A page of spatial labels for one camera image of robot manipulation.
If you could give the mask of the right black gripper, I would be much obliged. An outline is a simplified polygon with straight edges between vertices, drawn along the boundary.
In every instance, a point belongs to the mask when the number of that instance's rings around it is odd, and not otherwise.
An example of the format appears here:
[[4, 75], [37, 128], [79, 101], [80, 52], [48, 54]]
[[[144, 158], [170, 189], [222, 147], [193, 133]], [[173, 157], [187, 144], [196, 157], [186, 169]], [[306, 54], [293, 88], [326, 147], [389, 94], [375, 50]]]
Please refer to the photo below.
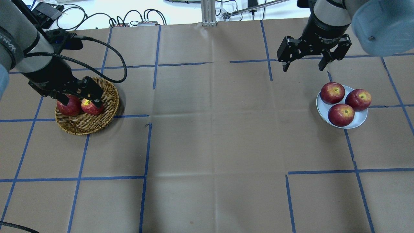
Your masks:
[[[318, 64], [320, 71], [323, 71], [328, 63], [342, 60], [352, 45], [349, 35], [345, 34], [349, 25], [350, 23], [332, 26], [320, 21], [316, 16], [310, 16], [301, 38], [285, 36], [278, 48], [278, 62], [282, 62], [283, 71], [287, 72], [291, 62], [305, 56], [305, 51], [308, 50], [316, 53], [324, 49], [323, 57]], [[335, 46], [336, 49], [331, 52], [329, 49]]]

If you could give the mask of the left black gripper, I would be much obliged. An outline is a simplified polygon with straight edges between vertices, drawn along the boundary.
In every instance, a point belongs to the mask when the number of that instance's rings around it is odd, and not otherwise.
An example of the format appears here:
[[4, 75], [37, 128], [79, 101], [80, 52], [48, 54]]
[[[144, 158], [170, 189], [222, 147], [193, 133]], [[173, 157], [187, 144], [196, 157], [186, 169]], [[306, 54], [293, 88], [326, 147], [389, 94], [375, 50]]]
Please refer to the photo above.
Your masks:
[[28, 73], [29, 86], [43, 97], [51, 96], [68, 105], [71, 94], [91, 101], [97, 108], [102, 106], [102, 88], [93, 78], [85, 76], [82, 80], [74, 77], [72, 71], [38, 71]]

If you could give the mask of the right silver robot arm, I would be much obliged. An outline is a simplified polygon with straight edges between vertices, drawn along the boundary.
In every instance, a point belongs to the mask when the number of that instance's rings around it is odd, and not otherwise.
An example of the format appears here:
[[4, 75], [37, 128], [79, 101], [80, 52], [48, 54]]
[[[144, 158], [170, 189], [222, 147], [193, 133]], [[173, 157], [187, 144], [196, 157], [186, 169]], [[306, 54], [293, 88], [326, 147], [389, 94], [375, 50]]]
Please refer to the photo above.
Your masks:
[[290, 64], [305, 56], [321, 55], [319, 70], [342, 60], [352, 42], [352, 27], [363, 51], [386, 57], [413, 49], [414, 2], [412, 0], [298, 0], [310, 16], [299, 39], [284, 37], [278, 61], [287, 72]]

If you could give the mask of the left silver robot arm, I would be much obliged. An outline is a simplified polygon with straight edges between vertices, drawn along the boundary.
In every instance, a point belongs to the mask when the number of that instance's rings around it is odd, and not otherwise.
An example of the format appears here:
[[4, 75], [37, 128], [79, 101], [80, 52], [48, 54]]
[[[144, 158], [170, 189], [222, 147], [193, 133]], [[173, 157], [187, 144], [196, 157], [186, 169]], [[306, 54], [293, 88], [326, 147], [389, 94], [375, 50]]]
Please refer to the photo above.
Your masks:
[[90, 77], [74, 77], [69, 58], [60, 55], [70, 35], [58, 30], [63, 41], [55, 43], [53, 33], [41, 32], [26, 15], [28, 7], [20, 0], [1, 1], [1, 94], [9, 83], [9, 71], [17, 69], [41, 96], [67, 105], [68, 95], [102, 105], [103, 90]]

